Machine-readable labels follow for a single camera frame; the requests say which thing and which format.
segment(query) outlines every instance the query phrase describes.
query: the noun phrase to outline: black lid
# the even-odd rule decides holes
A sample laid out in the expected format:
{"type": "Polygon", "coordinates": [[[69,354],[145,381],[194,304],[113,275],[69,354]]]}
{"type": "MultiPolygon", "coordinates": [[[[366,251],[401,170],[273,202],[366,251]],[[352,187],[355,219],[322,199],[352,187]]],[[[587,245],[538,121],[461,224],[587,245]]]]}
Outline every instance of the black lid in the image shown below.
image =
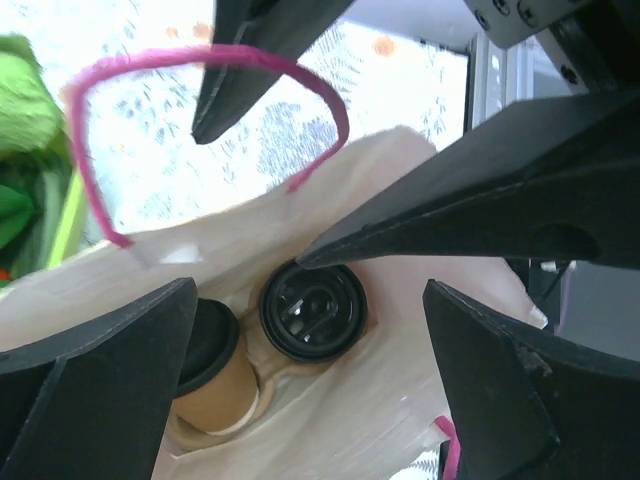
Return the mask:
{"type": "Polygon", "coordinates": [[[358,341],[367,323],[367,300],[346,266],[304,270],[291,262],[267,282],[260,317],[280,352],[300,362],[325,362],[358,341]]]}
{"type": "Polygon", "coordinates": [[[231,359],[239,338],[240,326],[229,307],[215,300],[199,299],[176,398],[215,377],[231,359]]]}

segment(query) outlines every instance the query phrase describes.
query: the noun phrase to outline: green plush toy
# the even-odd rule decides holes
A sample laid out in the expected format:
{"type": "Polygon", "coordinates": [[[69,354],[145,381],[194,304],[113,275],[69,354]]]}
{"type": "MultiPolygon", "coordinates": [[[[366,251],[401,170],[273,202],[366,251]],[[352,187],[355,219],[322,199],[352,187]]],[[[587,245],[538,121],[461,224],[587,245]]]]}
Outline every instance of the green plush toy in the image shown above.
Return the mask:
{"type": "Polygon", "coordinates": [[[13,278],[45,267],[70,175],[64,115],[29,40],[0,36],[0,268],[13,278]]]}

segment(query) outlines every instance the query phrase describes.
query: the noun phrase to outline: pink bag strap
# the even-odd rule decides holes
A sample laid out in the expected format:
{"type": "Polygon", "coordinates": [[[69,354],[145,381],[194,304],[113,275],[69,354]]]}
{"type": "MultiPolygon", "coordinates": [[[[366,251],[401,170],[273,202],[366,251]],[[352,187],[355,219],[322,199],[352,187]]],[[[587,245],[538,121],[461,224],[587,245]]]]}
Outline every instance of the pink bag strap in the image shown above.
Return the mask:
{"type": "Polygon", "coordinates": [[[95,65],[83,70],[72,83],[70,112],[72,154],[84,181],[89,206],[105,238],[120,247],[128,247],[132,242],[126,235],[114,230],[104,201],[95,184],[94,175],[88,161],[86,145],[86,95],[93,86],[118,75],[136,70],[173,67],[188,63],[206,63],[213,66],[258,67],[284,73],[322,97],[331,110],[331,115],[336,123],[338,140],[307,168],[289,179],[288,192],[290,193],[295,192],[309,179],[315,169],[340,150],[349,137],[347,109],[338,92],[313,72],[272,53],[246,45],[214,45],[211,50],[205,50],[201,47],[186,47],[168,50],[147,50],[137,55],[104,58],[95,65]]]}

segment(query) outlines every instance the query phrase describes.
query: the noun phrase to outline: black cap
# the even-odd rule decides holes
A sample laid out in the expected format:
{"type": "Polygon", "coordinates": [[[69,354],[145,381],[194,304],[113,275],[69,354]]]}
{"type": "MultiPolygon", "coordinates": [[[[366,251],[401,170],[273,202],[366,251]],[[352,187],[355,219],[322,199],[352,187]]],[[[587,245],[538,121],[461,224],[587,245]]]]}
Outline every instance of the black cap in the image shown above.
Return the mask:
{"type": "Polygon", "coordinates": [[[291,262],[267,282],[260,299],[269,341],[299,362],[326,362],[349,350],[367,323],[367,300],[344,265],[304,270],[291,262]]]}
{"type": "Polygon", "coordinates": [[[215,300],[199,299],[176,398],[199,389],[220,373],[239,338],[240,326],[229,307],[215,300]]]}

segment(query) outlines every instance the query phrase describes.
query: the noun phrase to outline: white bag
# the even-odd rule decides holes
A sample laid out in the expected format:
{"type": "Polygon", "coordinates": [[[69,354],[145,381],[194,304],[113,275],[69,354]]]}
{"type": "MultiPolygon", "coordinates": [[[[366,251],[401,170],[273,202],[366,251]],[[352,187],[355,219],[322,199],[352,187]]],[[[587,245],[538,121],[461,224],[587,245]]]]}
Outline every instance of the white bag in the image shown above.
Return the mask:
{"type": "MultiPolygon", "coordinates": [[[[20,279],[0,297],[0,351],[103,315],[177,277],[193,277],[201,297],[242,314],[241,297],[257,279],[434,153],[408,129],[379,133],[344,148],[295,193],[281,186],[224,212],[137,233],[129,249],[103,242],[20,279]]],[[[538,327],[545,322],[501,259],[387,257],[351,267],[377,325],[314,381],[283,386],[269,413],[239,438],[182,455],[165,442],[156,480],[389,478],[444,438],[432,425],[447,404],[422,307],[427,280],[538,327]]]]}

